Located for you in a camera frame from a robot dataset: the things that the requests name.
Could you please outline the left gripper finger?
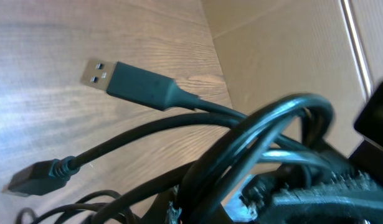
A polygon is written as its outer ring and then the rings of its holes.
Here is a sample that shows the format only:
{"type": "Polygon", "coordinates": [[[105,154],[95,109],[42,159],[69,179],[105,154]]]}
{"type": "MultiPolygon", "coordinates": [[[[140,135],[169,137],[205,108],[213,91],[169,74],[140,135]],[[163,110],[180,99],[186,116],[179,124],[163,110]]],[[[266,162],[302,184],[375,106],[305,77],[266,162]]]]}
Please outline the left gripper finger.
{"type": "MultiPolygon", "coordinates": [[[[154,202],[147,211],[147,224],[178,224],[182,209],[175,208],[178,186],[157,194],[154,202]]],[[[204,222],[206,224],[232,224],[233,220],[228,216],[223,206],[218,209],[204,222]]]]}

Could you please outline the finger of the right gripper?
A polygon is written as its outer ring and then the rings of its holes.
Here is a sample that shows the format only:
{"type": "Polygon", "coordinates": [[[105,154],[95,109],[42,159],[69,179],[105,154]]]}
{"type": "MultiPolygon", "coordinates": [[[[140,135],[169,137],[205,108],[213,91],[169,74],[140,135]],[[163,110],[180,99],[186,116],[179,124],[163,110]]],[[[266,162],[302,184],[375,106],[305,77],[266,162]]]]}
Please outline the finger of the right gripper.
{"type": "Polygon", "coordinates": [[[334,151],[253,176],[240,193],[256,223],[383,223],[383,186],[334,151]]]}

